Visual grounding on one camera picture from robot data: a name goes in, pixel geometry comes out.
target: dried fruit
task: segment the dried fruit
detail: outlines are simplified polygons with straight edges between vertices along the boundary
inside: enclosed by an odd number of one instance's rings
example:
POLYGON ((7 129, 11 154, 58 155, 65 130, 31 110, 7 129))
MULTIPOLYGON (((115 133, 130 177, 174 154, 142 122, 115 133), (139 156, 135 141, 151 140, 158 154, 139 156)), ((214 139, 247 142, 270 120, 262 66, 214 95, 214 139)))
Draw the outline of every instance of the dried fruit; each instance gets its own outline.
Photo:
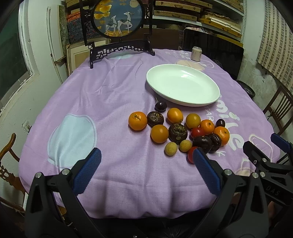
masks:
POLYGON ((187 135, 187 129, 182 124, 175 123, 169 127, 169 139, 178 145, 187 138, 187 135))
POLYGON ((133 130, 142 130, 147 125, 147 117, 143 112, 133 112, 128 118, 128 124, 133 130))
POLYGON ((163 125, 164 117, 158 112, 150 112, 147 114, 147 123, 153 127, 154 125, 163 125))
POLYGON ((197 136, 193 139, 192 146, 200 147, 204 153, 208 153, 212 148, 212 141, 208 136, 197 136))
POLYGON ((185 122, 189 129, 196 128, 200 125, 200 116, 195 113, 190 113, 187 115, 185 122))
POLYGON ((168 144, 166 144, 165 146, 165 153, 168 155, 168 156, 173 156, 176 154, 177 152, 177 149, 178 149, 178 145, 174 142, 169 142, 168 144))
POLYGON ((188 152, 191 147, 192 147, 192 143, 190 140, 183 140, 181 141, 179 145, 179 150, 185 153, 185 152, 188 152))
POLYGON ((216 152, 221 147, 222 139, 217 134, 215 134, 215 133, 209 134, 207 136, 212 141, 212 148, 209 151, 209 153, 214 153, 214 152, 216 152))

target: wooden chair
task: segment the wooden chair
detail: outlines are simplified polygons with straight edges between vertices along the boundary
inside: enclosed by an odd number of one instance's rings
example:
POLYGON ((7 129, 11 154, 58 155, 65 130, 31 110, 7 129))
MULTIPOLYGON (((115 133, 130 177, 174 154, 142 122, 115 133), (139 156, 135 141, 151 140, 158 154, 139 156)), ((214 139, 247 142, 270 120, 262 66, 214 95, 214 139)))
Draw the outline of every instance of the wooden chair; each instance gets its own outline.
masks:
POLYGON ((281 120, 290 111, 292 106, 293 106, 293 95, 290 93, 290 91, 284 85, 281 85, 278 88, 275 95, 273 96, 273 98, 271 99, 271 101, 269 102, 269 104, 263 110, 264 114, 266 114, 267 111, 270 112, 268 119, 270 117, 273 117, 273 119, 275 120, 275 122, 280 130, 278 135, 281 135, 287 129, 287 127, 290 125, 290 123, 293 121, 293 116, 292 116, 288 120, 288 122, 284 126, 282 126, 283 123, 281 122, 281 120), (278 95, 281 92, 283 93, 283 97, 282 97, 279 105, 277 106, 277 108, 275 110, 273 110, 271 106, 273 105, 274 101, 276 100, 276 98, 278 97, 278 95))
MULTIPOLYGON (((17 155, 16 155, 16 154, 13 152, 13 150, 12 150, 12 146, 13 146, 13 144, 14 144, 14 142, 15 142, 15 139, 16 139, 16 134, 13 133, 13 134, 11 135, 11 139, 10 139, 9 143, 8 143, 8 144, 7 144, 7 145, 1 150, 1 152, 0 152, 0 177, 1 177, 2 179, 4 179, 5 181, 9 182, 9 184, 10 184, 11 186, 13 186, 16 190, 21 191, 21 192, 23 193, 23 195, 24 195, 24 194, 25 194, 25 189, 24 189, 24 187, 23 187, 23 185, 22 185, 22 183, 21 183, 21 181, 20 181, 20 178, 19 178, 19 177, 15 177, 15 175, 12 174, 12 173, 9 173, 9 172, 7 171, 7 169, 4 168, 3 165, 1 165, 1 160, 2 160, 2 158, 4 157, 4 155, 5 155, 7 152, 9 152, 9 153, 12 155, 12 157, 13 157, 17 162, 19 162, 19 158, 17 157, 17 155)), ((1 198, 1 197, 0 197, 0 202, 4 203, 4 204, 6 204, 6 205, 8 205, 8 206, 10 206, 10 207, 12 207, 12 208, 15 208, 15 209, 17 209, 17 210, 19 210, 19 211, 21 211, 21 212, 24 212, 23 208, 20 207, 19 205, 14 204, 14 203, 11 203, 11 202, 9 202, 9 201, 7 201, 7 200, 1 198)))

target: white plate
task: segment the white plate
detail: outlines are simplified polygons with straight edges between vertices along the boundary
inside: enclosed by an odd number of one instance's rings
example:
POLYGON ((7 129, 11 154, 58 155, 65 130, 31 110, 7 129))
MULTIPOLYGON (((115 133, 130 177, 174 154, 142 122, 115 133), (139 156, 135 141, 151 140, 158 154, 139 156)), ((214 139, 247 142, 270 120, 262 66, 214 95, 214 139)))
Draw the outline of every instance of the white plate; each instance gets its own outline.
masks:
POLYGON ((206 106, 220 96, 218 85, 209 76, 179 64, 152 67, 146 80, 158 95, 183 106, 206 106))

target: electrical outlet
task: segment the electrical outlet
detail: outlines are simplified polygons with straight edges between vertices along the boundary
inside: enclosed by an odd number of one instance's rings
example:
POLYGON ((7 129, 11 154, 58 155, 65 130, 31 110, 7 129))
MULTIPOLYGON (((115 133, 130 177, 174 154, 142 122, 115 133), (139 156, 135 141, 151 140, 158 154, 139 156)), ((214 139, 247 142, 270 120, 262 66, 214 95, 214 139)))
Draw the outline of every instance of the electrical outlet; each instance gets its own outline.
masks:
POLYGON ((26 120, 26 121, 22 124, 22 128, 23 128, 27 133, 30 132, 31 127, 32 127, 32 126, 31 126, 29 120, 26 120))

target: table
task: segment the table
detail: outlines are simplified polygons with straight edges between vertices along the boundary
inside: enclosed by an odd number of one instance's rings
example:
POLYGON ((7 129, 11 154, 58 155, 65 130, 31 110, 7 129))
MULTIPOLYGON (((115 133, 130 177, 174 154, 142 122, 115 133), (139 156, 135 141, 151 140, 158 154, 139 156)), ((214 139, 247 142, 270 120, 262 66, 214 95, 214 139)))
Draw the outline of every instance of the table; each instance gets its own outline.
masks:
MULTIPOLYGON (((58 174, 84 159, 93 147, 102 151, 102 162, 78 199, 94 218, 175 218, 206 208, 214 201, 195 165, 186 154, 164 154, 164 144, 154 144, 151 128, 134 132, 128 117, 134 111, 154 110, 156 94, 146 82, 147 71, 159 64, 189 65, 210 76, 220 88, 220 98, 206 107, 177 107, 184 118, 226 121, 230 141, 208 154, 223 169, 249 175, 255 168, 242 151, 251 141, 273 162, 280 150, 270 142, 272 126, 262 111, 228 73, 206 56, 190 60, 190 52, 155 50, 111 53, 90 69, 86 60, 56 91, 37 117, 19 162, 19 176, 29 191, 35 173, 58 174)), ((58 205, 63 205, 59 194, 58 205)))

